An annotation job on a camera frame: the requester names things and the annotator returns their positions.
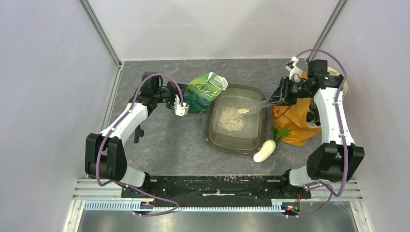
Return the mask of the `clear plastic scoop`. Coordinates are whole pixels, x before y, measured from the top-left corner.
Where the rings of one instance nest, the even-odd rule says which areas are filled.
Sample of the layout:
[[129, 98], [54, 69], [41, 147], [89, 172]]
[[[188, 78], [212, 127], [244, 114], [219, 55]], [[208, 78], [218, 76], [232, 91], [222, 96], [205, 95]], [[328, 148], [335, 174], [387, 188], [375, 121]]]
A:
[[272, 104], [268, 101], [245, 101], [240, 103], [237, 112], [240, 115], [253, 115], [259, 113], [263, 108], [269, 107]]

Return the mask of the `green litter bag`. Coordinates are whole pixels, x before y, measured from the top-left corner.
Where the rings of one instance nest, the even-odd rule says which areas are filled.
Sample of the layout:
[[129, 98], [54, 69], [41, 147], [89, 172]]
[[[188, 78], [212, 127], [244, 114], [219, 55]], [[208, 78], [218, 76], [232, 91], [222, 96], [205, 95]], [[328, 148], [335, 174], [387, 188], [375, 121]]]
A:
[[189, 105], [188, 113], [202, 114], [228, 87], [227, 80], [214, 72], [205, 73], [185, 83], [184, 102]]

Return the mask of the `black bag clip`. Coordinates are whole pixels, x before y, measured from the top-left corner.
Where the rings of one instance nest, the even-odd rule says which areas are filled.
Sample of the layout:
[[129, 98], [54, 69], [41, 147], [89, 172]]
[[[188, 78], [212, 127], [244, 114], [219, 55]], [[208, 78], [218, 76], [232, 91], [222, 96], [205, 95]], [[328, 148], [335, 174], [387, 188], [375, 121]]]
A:
[[140, 137], [144, 137], [144, 130], [141, 128], [140, 125], [138, 125], [134, 131], [134, 139], [133, 139], [133, 143], [137, 144], [139, 142]]

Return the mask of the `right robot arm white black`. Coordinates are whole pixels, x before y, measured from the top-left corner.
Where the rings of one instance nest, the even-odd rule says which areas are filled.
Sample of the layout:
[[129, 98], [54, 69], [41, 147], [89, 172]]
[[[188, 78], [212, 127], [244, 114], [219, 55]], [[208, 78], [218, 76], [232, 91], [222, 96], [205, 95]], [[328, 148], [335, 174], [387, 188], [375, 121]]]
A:
[[321, 145], [309, 155], [306, 164], [291, 169], [279, 184], [280, 194], [295, 195], [299, 187], [310, 189], [325, 181], [344, 186], [365, 156], [363, 147], [352, 138], [343, 109], [345, 77], [328, 71], [326, 60], [308, 62], [307, 71], [291, 58], [286, 65], [289, 74], [281, 78], [279, 87], [267, 100], [274, 118], [274, 128], [285, 133], [283, 141], [298, 145], [320, 133]]

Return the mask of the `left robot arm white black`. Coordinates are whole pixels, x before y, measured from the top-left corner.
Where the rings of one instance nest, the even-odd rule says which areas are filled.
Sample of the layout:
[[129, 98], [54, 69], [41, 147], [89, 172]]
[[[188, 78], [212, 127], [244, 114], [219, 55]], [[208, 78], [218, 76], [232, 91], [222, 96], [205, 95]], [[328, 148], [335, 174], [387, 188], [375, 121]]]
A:
[[125, 184], [133, 186], [139, 197], [147, 197], [152, 190], [149, 174], [128, 164], [124, 146], [131, 135], [135, 142], [144, 136], [140, 125], [160, 103], [173, 104], [175, 115], [185, 116], [189, 109], [183, 98], [186, 89], [186, 84], [179, 84], [163, 73], [144, 73], [140, 86], [118, 118], [101, 132], [87, 136], [86, 174], [95, 177], [99, 186], [111, 182]]

